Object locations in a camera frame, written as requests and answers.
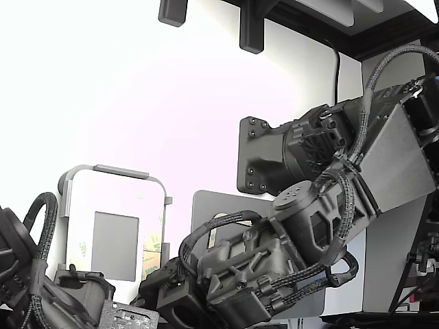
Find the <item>bolt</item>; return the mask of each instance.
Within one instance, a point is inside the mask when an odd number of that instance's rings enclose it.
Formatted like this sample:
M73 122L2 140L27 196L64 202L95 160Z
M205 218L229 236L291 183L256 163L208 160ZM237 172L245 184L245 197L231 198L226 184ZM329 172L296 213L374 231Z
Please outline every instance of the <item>bolt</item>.
M236 287L237 287L238 289L244 289L244 288L247 287L247 282L245 282L245 281L239 281L238 284L236 285Z
M249 231L245 231L243 234L242 234L242 239L244 240L244 241L248 241L248 240L250 240L252 238L252 234L249 232Z
M328 129L335 129L337 127L337 123L332 121L328 124Z

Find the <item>shelf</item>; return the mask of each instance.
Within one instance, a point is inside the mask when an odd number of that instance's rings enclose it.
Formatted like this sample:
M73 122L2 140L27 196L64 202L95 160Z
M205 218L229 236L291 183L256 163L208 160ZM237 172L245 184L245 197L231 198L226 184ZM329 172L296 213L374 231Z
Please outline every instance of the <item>shelf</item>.
M186 20L188 0L161 0L159 20L181 26ZM355 23L350 17L331 18L329 9L314 10L312 0L218 0L241 8L239 46L252 53L263 51L264 17L309 38L363 61L399 45L435 34L439 27L402 0L352 2Z

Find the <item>gray screen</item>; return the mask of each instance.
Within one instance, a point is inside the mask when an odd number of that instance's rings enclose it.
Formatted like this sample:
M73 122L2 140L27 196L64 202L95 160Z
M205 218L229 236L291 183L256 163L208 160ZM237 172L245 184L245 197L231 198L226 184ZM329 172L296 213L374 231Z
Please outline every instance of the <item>gray screen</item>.
M138 235L139 218L95 212L91 271L134 282Z

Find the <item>white backdrop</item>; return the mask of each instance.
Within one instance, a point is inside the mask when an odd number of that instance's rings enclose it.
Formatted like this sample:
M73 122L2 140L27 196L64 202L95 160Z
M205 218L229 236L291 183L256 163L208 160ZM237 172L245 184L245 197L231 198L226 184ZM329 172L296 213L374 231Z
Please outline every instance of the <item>white backdrop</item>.
M238 8L189 0L175 28L158 22L159 2L0 3L1 206L23 218L75 165L148 171L174 197L165 240L175 256L193 194L237 193L240 119L274 127L332 103L332 49L266 21L265 51L254 55L239 48ZM361 95L361 64L346 56L339 91Z

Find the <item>circuit board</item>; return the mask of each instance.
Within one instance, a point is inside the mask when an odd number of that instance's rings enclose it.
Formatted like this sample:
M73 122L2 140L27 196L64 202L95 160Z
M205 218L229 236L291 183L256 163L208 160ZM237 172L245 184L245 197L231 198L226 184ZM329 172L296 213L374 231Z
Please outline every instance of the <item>circuit board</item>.
M99 329L157 329L158 313L106 300Z

